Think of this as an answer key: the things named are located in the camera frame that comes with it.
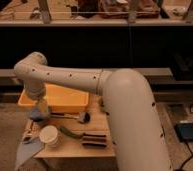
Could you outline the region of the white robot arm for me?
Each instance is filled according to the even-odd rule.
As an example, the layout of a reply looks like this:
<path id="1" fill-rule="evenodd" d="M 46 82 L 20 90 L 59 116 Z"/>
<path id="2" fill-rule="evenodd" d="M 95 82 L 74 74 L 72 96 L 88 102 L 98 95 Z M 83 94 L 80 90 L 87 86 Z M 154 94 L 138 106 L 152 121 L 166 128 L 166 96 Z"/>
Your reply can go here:
<path id="1" fill-rule="evenodd" d="M 47 83 L 102 96 L 119 171 L 173 171 L 156 102 L 147 79 L 131 68 L 57 68 L 33 52 L 14 65 L 33 100 L 46 94 Z"/>

